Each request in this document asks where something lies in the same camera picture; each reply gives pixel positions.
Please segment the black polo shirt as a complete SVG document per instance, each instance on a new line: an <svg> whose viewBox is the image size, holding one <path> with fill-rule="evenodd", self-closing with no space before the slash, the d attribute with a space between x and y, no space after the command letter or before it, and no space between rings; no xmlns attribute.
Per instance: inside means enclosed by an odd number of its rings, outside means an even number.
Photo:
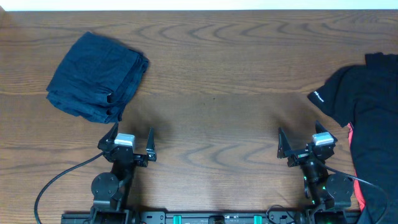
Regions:
<svg viewBox="0 0 398 224"><path fill-rule="evenodd" d="M365 56L337 70L308 99L341 127L350 144L365 212L371 222L397 223L397 55Z"/></svg>

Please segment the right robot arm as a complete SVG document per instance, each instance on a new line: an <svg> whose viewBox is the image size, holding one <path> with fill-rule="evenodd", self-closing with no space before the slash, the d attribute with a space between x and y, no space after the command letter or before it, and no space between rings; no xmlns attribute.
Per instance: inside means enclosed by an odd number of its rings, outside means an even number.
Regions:
<svg viewBox="0 0 398 224"><path fill-rule="evenodd" d="M277 157L286 158L288 167L299 166L303 173L304 194L312 205L294 216L295 223L348 223L345 212L351 206L353 181L343 174L329 174L325 161L334 154L337 138L319 121L316 133L303 149L292 149L282 128L278 130Z"/></svg>

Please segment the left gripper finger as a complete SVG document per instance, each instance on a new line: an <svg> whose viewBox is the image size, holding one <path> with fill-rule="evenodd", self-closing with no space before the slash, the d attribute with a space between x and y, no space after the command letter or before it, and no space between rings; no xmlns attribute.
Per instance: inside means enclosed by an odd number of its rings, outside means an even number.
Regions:
<svg viewBox="0 0 398 224"><path fill-rule="evenodd" d="M113 127L99 140L98 146L108 146L113 144L118 134L119 123L115 123Z"/></svg>
<svg viewBox="0 0 398 224"><path fill-rule="evenodd" d="M157 160L157 154L155 151L155 142L154 142L154 128L150 128L149 137L147 140L146 153L148 156L148 160L155 162Z"/></svg>

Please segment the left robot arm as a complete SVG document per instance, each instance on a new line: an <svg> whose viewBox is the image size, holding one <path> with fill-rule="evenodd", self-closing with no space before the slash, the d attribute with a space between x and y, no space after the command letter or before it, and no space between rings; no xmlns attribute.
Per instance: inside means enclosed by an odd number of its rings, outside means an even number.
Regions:
<svg viewBox="0 0 398 224"><path fill-rule="evenodd" d="M88 223L137 224L141 222L139 212L127 207L132 180L137 167L147 167L155 162L157 155L154 128L150 128L146 153L135 152L136 137L118 132L114 126L99 140L98 149L112 163L111 171L98 174L91 183L93 206Z"/></svg>

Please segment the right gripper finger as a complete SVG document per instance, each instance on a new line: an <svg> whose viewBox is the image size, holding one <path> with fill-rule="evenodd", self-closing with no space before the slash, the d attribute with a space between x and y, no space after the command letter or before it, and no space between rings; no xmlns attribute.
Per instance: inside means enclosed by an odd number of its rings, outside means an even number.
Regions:
<svg viewBox="0 0 398 224"><path fill-rule="evenodd" d="M337 142L337 141L338 141L337 138L334 137L334 135L332 135L332 133L330 133L330 132L319 122L319 120L316 120L316 121L315 121L315 131L316 131L317 134L328 132L328 133L331 135L331 137L333 138L334 142Z"/></svg>
<svg viewBox="0 0 398 224"><path fill-rule="evenodd" d="M282 128L278 129L279 143L277 148L277 157L279 159L290 157L292 148L288 142L287 136L285 135Z"/></svg>

